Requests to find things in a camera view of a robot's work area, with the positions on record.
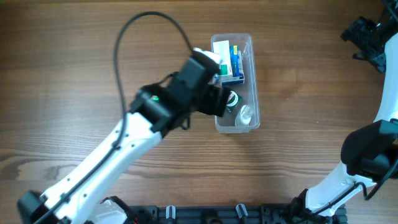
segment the white bottle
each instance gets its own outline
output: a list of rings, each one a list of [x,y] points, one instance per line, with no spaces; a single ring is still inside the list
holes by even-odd
[[[250,105],[243,105],[235,118],[235,126],[249,126],[254,110]]]

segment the clear plastic container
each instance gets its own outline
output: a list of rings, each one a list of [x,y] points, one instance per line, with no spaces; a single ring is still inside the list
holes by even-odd
[[[254,114],[249,126],[235,126],[236,113],[225,111],[222,118],[216,116],[216,129],[219,133],[247,133],[260,126],[260,107],[257,95],[252,38],[249,34],[216,34],[211,37],[211,51],[213,51],[214,42],[223,40],[228,40],[229,45],[237,45],[242,53],[244,83],[228,87],[243,97],[243,101],[239,103],[238,107],[251,105],[254,108]]]

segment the wooden surface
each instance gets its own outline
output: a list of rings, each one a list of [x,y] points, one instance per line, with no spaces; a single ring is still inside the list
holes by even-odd
[[[340,34],[361,15],[377,20],[381,1],[16,2],[0,5],[0,223],[18,223],[19,197],[65,177],[118,122],[113,46],[138,12],[170,14],[207,50],[213,34],[251,34],[261,125],[220,135],[214,117],[195,113],[191,130],[170,133],[108,192],[130,205],[290,202],[337,165],[345,137],[379,108],[384,76],[352,60],[358,49]],[[128,102],[188,56],[155,17],[137,21],[121,48]],[[347,203],[349,223],[398,222],[396,182],[361,197]]]

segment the plastic bin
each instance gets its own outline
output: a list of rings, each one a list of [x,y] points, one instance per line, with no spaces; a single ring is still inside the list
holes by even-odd
[[[249,126],[235,126],[235,113],[225,111],[224,116],[216,116],[216,129],[219,133],[247,133],[260,126],[260,107],[257,95],[256,68],[254,66],[254,54],[252,38],[249,34],[216,34],[211,37],[211,51],[213,42],[228,40],[229,45],[237,45],[242,53],[242,65],[244,72],[244,83],[228,86],[243,97],[240,105],[251,105],[254,114]]]

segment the tabletop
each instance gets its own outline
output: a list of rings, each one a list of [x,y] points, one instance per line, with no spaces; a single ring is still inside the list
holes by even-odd
[[[0,223],[19,223],[16,202],[71,172],[120,120],[112,63],[122,25],[162,11],[195,47],[214,34],[253,41],[261,125],[218,134],[194,113],[111,187],[129,205],[289,203],[340,161],[347,135],[376,117],[384,75],[353,60],[340,34],[359,16],[378,20],[381,1],[56,1],[0,5]],[[143,18],[119,54],[127,103],[178,71],[189,56],[176,28]],[[396,183],[372,200],[347,202],[349,223],[397,223]]]

